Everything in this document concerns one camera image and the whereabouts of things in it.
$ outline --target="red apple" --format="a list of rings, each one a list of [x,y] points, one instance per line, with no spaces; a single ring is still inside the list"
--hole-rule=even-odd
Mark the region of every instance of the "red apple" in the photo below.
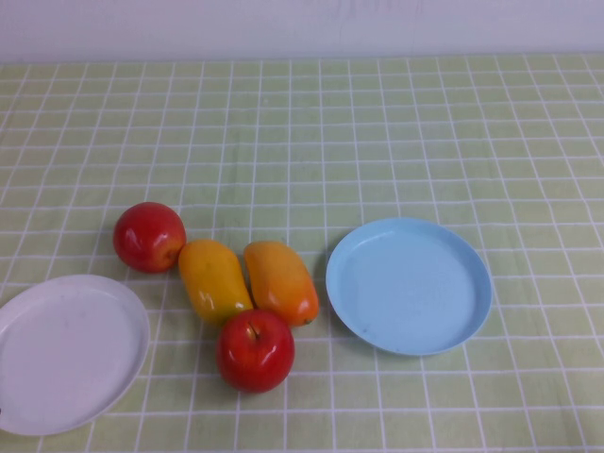
[[[176,212],[145,201],[128,208],[113,229],[113,248],[128,266],[155,274],[172,268],[187,233]]]
[[[277,314],[246,310],[223,326],[216,346],[218,371],[234,388],[268,392],[280,384],[294,364],[294,336]]]

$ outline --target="wall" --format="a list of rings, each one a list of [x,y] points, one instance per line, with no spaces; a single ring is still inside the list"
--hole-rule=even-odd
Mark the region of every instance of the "wall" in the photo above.
[[[0,61],[604,50],[602,0],[0,0]]]

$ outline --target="plastic plate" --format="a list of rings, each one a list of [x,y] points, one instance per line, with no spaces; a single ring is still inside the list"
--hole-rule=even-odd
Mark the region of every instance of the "plastic plate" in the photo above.
[[[486,320],[492,285],[478,253],[431,222],[394,218],[361,226],[335,247],[327,294],[367,343],[409,356],[444,352]]]
[[[141,300],[105,277],[59,277],[0,309],[0,429],[57,434],[108,410],[149,344]]]

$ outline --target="plate rim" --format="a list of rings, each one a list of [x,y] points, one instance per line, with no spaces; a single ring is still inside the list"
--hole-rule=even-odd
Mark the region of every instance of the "plate rim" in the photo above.
[[[487,282],[488,294],[484,297],[484,300],[481,300],[481,303],[486,305],[485,314],[482,317],[482,319],[480,319],[480,322],[478,323],[476,328],[474,328],[461,341],[455,342],[454,344],[452,344],[450,346],[436,348],[436,349],[433,349],[433,350],[430,350],[427,352],[423,352],[423,353],[422,352],[401,351],[400,348],[397,348],[397,350],[395,350],[394,348],[389,348],[389,347],[385,347],[383,345],[376,344],[376,342],[371,341],[371,339],[369,339],[367,335],[363,334],[362,331],[355,329],[354,326],[350,326],[349,323],[347,323],[343,319],[343,317],[342,317],[342,313],[344,312],[343,304],[341,304],[341,303],[338,304],[338,303],[333,302],[333,299],[334,299],[333,293],[335,291],[333,288],[333,285],[335,285],[336,282],[338,281],[338,278],[335,277],[335,270],[334,270],[334,266],[336,265],[336,262],[343,261],[344,258],[346,257],[346,254],[343,252],[343,249],[344,249],[344,247],[346,247],[346,245],[349,242],[353,241],[351,239],[351,238],[353,238],[353,236],[361,234],[365,229],[368,229],[370,227],[379,227],[381,225],[387,226],[387,225],[391,225],[391,224],[403,224],[403,225],[415,224],[418,226],[430,227],[430,228],[434,228],[436,230],[442,231],[447,236],[453,237],[455,241],[460,243],[463,246],[463,248],[467,252],[469,252],[469,254],[471,256],[473,256],[473,258],[475,259],[476,263],[479,266],[480,271],[484,274],[484,277],[485,277],[484,280]],[[377,234],[374,234],[371,236],[364,236],[364,237],[362,237],[362,235],[361,235],[361,241],[358,243],[362,243],[362,241],[364,241],[364,240],[368,240],[372,237],[375,237]],[[489,314],[491,313],[491,310],[493,307],[493,298],[494,298],[493,276],[489,272],[489,267],[484,262],[484,260],[482,259],[482,257],[478,253],[478,251],[469,242],[467,242],[458,233],[456,233],[456,232],[452,231],[451,229],[449,229],[445,226],[442,226],[438,223],[430,222],[429,220],[425,220],[425,219],[418,219],[418,218],[406,217],[406,216],[388,217],[388,218],[374,220],[374,221],[362,224],[360,226],[357,226],[357,227],[353,228],[352,230],[348,231],[338,241],[338,243],[335,245],[335,247],[333,247],[333,250],[331,251],[331,253],[329,254],[329,257],[327,259],[326,291],[327,291],[327,298],[329,300],[329,305],[331,306],[331,308],[333,309],[335,314],[338,316],[340,321],[346,326],[346,328],[348,328],[348,330],[350,330],[350,332],[352,332],[356,337],[360,338],[364,342],[375,347],[376,349],[379,349],[379,350],[382,350],[385,352],[389,352],[389,353],[392,353],[395,355],[403,356],[403,357],[427,357],[427,356],[431,356],[431,355],[441,354],[441,353],[444,353],[446,351],[449,351],[451,349],[461,346],[462,344],[464,344],[465,342],[470,340],[472,337],[474,337],[474,335],[476,335],[484,327],[487,319],[489,318]]]
[[[131,307],[133,308],[133,313],[139,314],[137,317],[140,318],[140,327],[143,332],[140,336],[140,348],[144,352],[140,356],[137,355],[136,360],[132,362],[134,366],[132,376],[121,381],[121,385],[118,387],[122,389],[121,392],[116,394],[113,398],[108,398],[108,402],[106,404],[98,405],[98,408],[93,408],[91,415],[77,423],[73,423],[64,428],[35,431],[28,429],[14,429],[14,426],[5,427],[2,423],[2,419],[0,419],[0,431],[5,431],[10,434],[24,437],[41,437],[61,434],[81,428],[98,418],[100,415],[106,413],[115,404],[117,404],[131,389],[138,375],[141,373],[144,363],[146,362],[146,356],[151,342],[151,325],[149,322],[149,316],[144,303],[141,301],[138,295],[128,288],[125,283],[113,278],[94,274],[74,274],[69,276],[49,278],[45,281],[29,286],[24,291],[12,297],[4,306],[0,307],[0,337],[6,329],[11,326],[12,323],[14,323],[23,312],[25,312],[27,306],[31,306],[31,304],[35,305],[43,303],[37,297],[31,298],[33,293],[38,292],[40,289],[43,289],[46,286],[57,288],[60,287],[61,284],[65,284],[67,285],[66,287],[72,288],[74,286],[91,287],[91,283],[110,285],[110,287],[124,292],[128,297],[127,303],[131,304]]]

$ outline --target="green checkered tablecloth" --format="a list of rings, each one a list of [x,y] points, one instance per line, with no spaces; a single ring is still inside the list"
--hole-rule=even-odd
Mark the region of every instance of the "green checkered tablecloth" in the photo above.
[[[0,452],[604,451],[603,92],[602,55],[0,66],[0,305],[108,276],[153,339],[109,413]],[[278,388],[232,391],[177,273],[118,261],[112,226],[144,199],[191,239],[304,258],[323,308]],[[330,311],[329,248],[390,216],[488,264],[493,310],[463,347],[395,357]]]

